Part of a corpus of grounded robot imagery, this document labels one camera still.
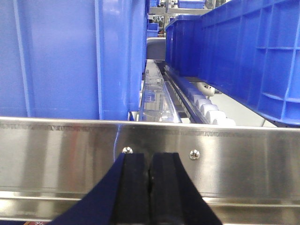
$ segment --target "stainless steel rail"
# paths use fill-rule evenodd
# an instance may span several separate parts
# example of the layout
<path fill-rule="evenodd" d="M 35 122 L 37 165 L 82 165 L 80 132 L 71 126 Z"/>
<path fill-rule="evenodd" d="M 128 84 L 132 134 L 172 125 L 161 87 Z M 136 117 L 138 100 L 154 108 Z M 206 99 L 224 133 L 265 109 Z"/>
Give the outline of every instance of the stainless steel rail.
<path fill-rule="evenodd" d="M 299 224 L 299 129 L 4 117 L 0 219 L 51 220 L 128 146 L 147 158 L 178 152 L 224 224 Z"/>

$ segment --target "metal frame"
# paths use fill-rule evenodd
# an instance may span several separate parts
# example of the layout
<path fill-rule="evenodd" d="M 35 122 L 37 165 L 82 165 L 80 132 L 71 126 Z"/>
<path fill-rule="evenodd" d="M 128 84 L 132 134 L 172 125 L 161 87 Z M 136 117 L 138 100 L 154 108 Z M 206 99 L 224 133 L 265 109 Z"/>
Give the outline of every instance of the metal frame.
<path fill-rule="evenodd" d="M 173 79 L 165 72 L 165 75 L 170 83 L 171 88 L 176 93 L 176 96 L 181 103 L 181 106 L 185 110 L 187 117 L 190 119 L 191 123 L 199 123 L 199 124 L 208 124 L 207 120 L 203 117 L 200 117 L 197 113 L 197 110 L 190 103 L 188 98 L 184 95 L 184 93 L 180 90 L 177 84 L 173 81 Z"/>
<path fill-rule="evenodd" d="M 297 225 L 299 146 L 294 128 L 1 117 L 0 219 L 53 219 L 130 147 L 178 152 L 224 224 Z"/>
<path fill-rule="evenodd" d="M 169 0 L 165 0 L 165 7 L 150 7 L 150 15 L 162 15 L 165 17 L 164 27 L 168 25 L 168 18 L 170 15 L 175 14 L 193 14 L 193 15 L 203 15 L 211 11 L 211 9 L 195 9 L 195 8 L 171 8 L 169 7 Z"/>

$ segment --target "screw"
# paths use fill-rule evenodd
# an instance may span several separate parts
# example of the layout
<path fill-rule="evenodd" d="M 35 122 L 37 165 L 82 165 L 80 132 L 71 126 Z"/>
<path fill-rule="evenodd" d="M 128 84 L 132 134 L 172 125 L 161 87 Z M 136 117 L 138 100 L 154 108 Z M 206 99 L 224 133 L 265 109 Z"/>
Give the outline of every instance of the screw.
<path fill-rule="evenodd" d="M 196 149 L 191 150 L 191 152 L 189 153 L 189 158 L 191 160 L 198 160 L 200 158 L 200 152 Z"/>
<path fill-rule="evenodd" d="M 133 151 L 132 151 L 132 148 L 130 148 L 130 147 L 125 147 L 125 148 L 123 148 L 122 153 L 125 153 L 125 154 L 132 154 Z"/>

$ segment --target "blue bin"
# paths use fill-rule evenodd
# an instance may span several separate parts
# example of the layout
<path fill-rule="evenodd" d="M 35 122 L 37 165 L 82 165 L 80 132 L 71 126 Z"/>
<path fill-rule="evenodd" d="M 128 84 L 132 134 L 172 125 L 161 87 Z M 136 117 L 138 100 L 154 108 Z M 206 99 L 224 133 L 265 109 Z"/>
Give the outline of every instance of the blue bin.
<path fill-rule="evenodd" d="M 148 23 L 147 37 L 157 37 L 158 36 L 158 23 L 150 22 Z"/>
<path fill-rule="evenodd" d="M 147 63 L 147 53 L 146 53 L 146 49 L 147 49 L 147 29 L 148 29 L 148 23 L 149 23 L 149 19 L 148 19 L 148 14 L 149 14 L 149 7 L 150 4 L 150 0 L 146 0 L 145 1 L 145 11 L 144 11 L 144 20 L 143 20 L 143 32 L 142 32 L 142 37 L 143 37 L 143 49 L 142 49 L 142 58 L 143 58 L 143 64 L 142 64 L 142 72 L 145 73 L 146 70 L 146 63 Z"/>
<path fill-rule="evenodd" d="M 178 0 L 178 8 L 204 8 L 205 0 Z"/>
<path fill-rule="evenodd" d="M 199 16 L 198 46 L 181 44 L 197 48 L 201 80 L 268 120 L 300 126 L 299 5 L 299 0 L 232 0 Z M 173 67 L 174 43 L 182 32 L 167 29 L 166 60 Z"/>
<path fill-rule="evenodd" d="M 138 111 L 145 8 L 145 0 L 2 0 L 0 116 L 127 120 Z M 133 21 L 141 23 L 132 29 Z"/>
<path fill-rule="evenodd" d="M 198 15 L 179 15 L 166 27 L 166 63 L 181 76 L 198 76 L 201 20 Z"/>
<path fill-rule="evenodd" d="M 150 7 L 156 7 L 159 5 L 159 0 L 150 0 Z"/>

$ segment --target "white roller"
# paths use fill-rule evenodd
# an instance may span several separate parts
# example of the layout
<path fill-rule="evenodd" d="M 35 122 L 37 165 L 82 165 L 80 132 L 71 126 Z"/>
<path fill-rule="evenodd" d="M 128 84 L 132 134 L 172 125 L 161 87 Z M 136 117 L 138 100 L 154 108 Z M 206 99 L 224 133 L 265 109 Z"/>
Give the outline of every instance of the white roller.
<path fill-rule="evenodd" d="M 212 97 L 212 96 L 215 95 L 215 90 L 216 89 L 214 87 L 209 86 L 206 83 L 198 83 L 198 88 L 206 96 Z"/>
<path fill-rule="evenodd" d="M 209 110 L 205 117 L 209 123 L 212 124 L 215 119 L 226 119 L 226 114 L 225 112 L 219 110 Z"/>
<path fill-rule="evenodd" d="M 236 125 L 235 121 L 232 119 L 229 119 L 229 118 L 215 119 L 212 124 L 220 125 L 220 126 L 224 126 L 224 127 L 234 127 Z"/>
<path fill-rule="evenodd" d="M 197 104 L 197 100 L 199 99 L 206 99 L 206 97 L 204 95 L 194 95 L 193 96 L 194 104 Z"/>
<path fill-rule="evenodd" d="M 198 99 L 196 101 L 196 106 L 199 110 L 203 104 L 211 104 L 211 101 L 209 99 Z"/>
<path fill-rule="evenodd" d="M 213 104 L 203 104 L 201 107 L 200 107 L 200 112 L 206 116 L 207 112 L 210 111 L 210 110 L 218 110 L 218 107 L 217 105 L 213 105 Z"/>

